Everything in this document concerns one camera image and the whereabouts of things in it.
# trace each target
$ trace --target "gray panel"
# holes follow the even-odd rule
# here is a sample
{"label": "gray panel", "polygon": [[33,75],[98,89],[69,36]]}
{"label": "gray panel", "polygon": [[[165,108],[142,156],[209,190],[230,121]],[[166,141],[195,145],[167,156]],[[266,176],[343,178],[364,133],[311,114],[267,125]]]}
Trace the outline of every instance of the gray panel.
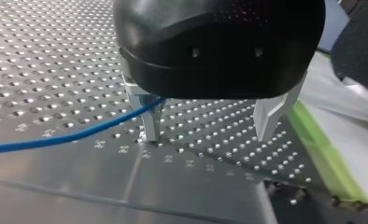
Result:
{"label": "gray panel", "polygon": [[[0,142],[73,133],[131,110],[111,18],[110,1],[0,1]],[[262,175],[324,187],[284,119],[271,142],[257,142],[253,107],[170,100],[158,144],[141,142],[132,119],[0,154],[0,208],[10,206],[0,223],[263,223]]]}

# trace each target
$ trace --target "black object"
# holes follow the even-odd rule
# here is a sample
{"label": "black object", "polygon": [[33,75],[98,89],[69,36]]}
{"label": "black object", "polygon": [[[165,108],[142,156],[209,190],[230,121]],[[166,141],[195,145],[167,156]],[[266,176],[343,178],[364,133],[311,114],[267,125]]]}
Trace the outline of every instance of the black object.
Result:
{"label": "black object", "polygon": [[335,74],[368,89],[368,0],[361,0],[332,51]]}
{"label": "black object", "polygon": [[115,0],[120,53],[144,90],[171,98],[269,98],[304,76],[323,0]]}

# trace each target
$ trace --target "cable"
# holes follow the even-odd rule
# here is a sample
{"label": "cable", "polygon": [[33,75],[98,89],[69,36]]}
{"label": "cable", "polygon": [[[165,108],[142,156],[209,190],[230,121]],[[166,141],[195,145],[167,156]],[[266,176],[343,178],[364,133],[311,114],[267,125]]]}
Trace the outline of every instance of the cable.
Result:
{"label": "cable", "polygon": [[134,111],[131,111],[129,113],[126,113],[125,115],[109,120],[105,123],[97,124],[91,128],[85,129],[83,131],[80,131],[78,133],[71,133],[67,135],[62,136],[56,136],[56,137],[50,137],[50,138],[43,138],[43,139],[37,139],[27,142],[17,142],[17,143],[3,143],[0,144],[0,153],[2,152],[10,152],[10,151],[19,151],[24,149],[30,149],[35,147],[50,147],[55,145],[60,145],[63,143],[68,143],[72,141],[77,141],[81,138],[85,138],[88,136],[91,136],[96,133],[100,133],[101,131],[104,131],[106,129],[109,129],[113,126],[116,126],[128,119],[132,119],[136,116],[139,116],[143,114],[144,112],[151,110],[152,108],[156,107],[157,105],[161,104],[164,101],[163,98],[157,99],[154,102],[152,102],[149,105],[145,105],[141,108],[138,108]]}

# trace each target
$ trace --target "metal surface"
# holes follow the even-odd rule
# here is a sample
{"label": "metal surface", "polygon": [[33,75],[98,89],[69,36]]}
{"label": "metal surface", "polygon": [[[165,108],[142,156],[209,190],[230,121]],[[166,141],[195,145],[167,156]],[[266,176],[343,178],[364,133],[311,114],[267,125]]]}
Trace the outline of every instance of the metal surface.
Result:
{"label": "metal surface", "polygon": [[[120,60],[123,66],[127,66],[127,62],[123,59]],[[124,74],[129,74],[129,70],[123,69]],[[141,89],[131,78],[122,76],[123,84],[128,96],[129,103],[133,109],[140,108],[142,106],[151,104],[154,100],[158,99],[157,96],[153,96],[150,93]],[[160,120],[161,110],[164,107],[164,103],[158,105],[156,108],[146,111],[141,115],[143,120],[144,132],[140,134],[141,138],[147,142],[156,142],[160,137]]]}
{"label": "metal surface", "polygon": [[[131,110],[111,17],[106,0],[0,1],[0,142],[72,133]],[[185,223],[188,214],[267,222],[253,171],[323,184],[284,119],[271,141],[257,141],[253,108],[170,100],[158,144],[139,139],[137,118],[0,154],[0,223]]]}
{"label": "metal surface", "polygon": [[257,137],[260,141],[270,141],[275,133],[279,119],[292,110],[304,84],[303,79],[288,92],[270,99],[257,100],[253,119]]}
{"label": "metal surface", "polygon": [[355,209],[334,207],[327,203],[331,196],[320,191],[283,185],[269,197],[278,223],[368,224],[367,215]]}

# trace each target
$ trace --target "hole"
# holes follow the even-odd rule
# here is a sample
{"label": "hole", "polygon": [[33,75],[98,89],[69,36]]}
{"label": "hole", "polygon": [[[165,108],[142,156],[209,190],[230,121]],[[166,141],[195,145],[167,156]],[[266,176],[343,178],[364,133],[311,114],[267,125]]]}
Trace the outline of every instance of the hole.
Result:
{"label": "hole", "polygon": [[256,55],[257,58],[261,57],[262,56],[262,48],[256,47],[254,49],[254,53],[255,53],[255,55]]}
{"label": "hole", "polygon": [[201,51],[199,50],[199,48],[195,46],[188,47],[187,51],[192,56],[192,58],[198,58],[201,54]]}

